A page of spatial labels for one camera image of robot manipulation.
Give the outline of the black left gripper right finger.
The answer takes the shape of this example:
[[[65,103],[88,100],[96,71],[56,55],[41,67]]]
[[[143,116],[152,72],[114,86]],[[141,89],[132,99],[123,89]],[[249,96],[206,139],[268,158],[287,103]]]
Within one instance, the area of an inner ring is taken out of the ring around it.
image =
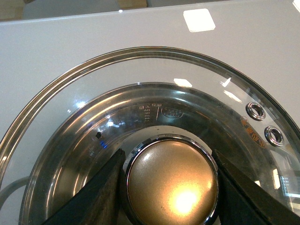
[[[300,217],[274,199],[217,150],[222,225],[298,225]]]

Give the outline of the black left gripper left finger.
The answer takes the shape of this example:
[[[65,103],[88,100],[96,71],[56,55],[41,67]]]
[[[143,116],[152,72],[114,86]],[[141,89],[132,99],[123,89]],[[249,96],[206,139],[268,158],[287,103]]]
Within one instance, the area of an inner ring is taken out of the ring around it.
[[[118,149],[89,182],[44,225],[115,225],[119,176],[125,152]]]

